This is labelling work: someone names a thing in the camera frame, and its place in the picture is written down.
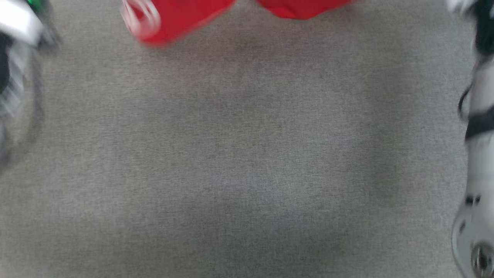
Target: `black plastic part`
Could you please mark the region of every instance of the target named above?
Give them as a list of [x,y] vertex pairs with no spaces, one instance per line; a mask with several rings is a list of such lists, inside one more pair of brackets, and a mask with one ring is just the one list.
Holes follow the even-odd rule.
[[468,206],[472,206],[473,205],[473,196],[472,195],[468,195],[465,198],[465,205],[468,205]]
[[461,234],[465,228],[466,228],[466,223],[465,223],[465,221],[463,221],[463,223],[461,223],[461,226],[460,226],[459,234]]
[[494,53],[494,19],[491,17],[493,6],[494,0],[478,0],[472,8],[477,19],[475,47],[483,56]]
[[12,40],[7,35],[0,34],[0,94],[10,79],[7,50],[11,45]]
[[482,114],[469,117],[465,140],[489,131],[494,131],[494,106]]
[[465,102],[466,97],[468,96],[468,93],[470,93],[470,90],[472,89],[472,84],[468,85],[468,87],[465,89],[463,94],[460,97],[460,101],[458,102],[458,116],[460,119],[463,121],[468,121],[468,115],[465,115],[463,113],[463,103]]

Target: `blurry object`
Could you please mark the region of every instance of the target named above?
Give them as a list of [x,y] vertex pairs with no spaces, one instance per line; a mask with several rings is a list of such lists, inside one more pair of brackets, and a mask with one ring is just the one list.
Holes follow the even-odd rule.
[[[309,19],[353,0],[258,0],[276,16]],[[210,22],[234,0],[123,0],[121,13],[141,43],[164,46]]]
[[46,0],[0,0],[1,170],[19,162],[41,130],[41,67],[36,54],[57,49],[59,43],[49,11]]
[[281,18],[309,19],[353,0],[257,0],[270,12]]
[[123,0],[122,17],[140,42],[163,46],[208,23],[234,0]]
[[450,12],[466,14],[477,0],[446,0]]

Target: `white plastic part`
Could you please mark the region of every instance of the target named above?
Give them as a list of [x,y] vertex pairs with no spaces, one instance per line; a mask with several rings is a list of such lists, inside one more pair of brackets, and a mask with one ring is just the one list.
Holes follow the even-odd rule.
[[494,61],[479,65],[472,81],[469,113],[485,112],[494,105]]
[[[134,9],[141,12],[143,17],[138,18]],[[128,30],[136,38],[150,38],[161,28],[160,13],[151,0],[123,0],[121,14]]]
[[446,0],[450,12],[466,13],[477,0]]
[[35,46],[43,29],[43,24],[25,2],[0,0],[0,32]]

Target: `red fabric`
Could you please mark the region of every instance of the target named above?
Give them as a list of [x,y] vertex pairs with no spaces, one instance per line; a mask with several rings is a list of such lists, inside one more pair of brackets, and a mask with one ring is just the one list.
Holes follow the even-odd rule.
[[352,0],[257,0],[266,9],[282,18],[309,19]]
[[142,43],[162,46],[208,23],[234,0],[123,0],[122,17]]

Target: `green light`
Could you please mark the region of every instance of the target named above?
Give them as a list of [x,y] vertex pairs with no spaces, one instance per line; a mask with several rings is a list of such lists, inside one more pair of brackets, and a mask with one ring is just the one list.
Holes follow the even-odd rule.
[[28,3],[36,10],[36,11],[42,11],[43,10],[43,1],[42,0],[27,0]]

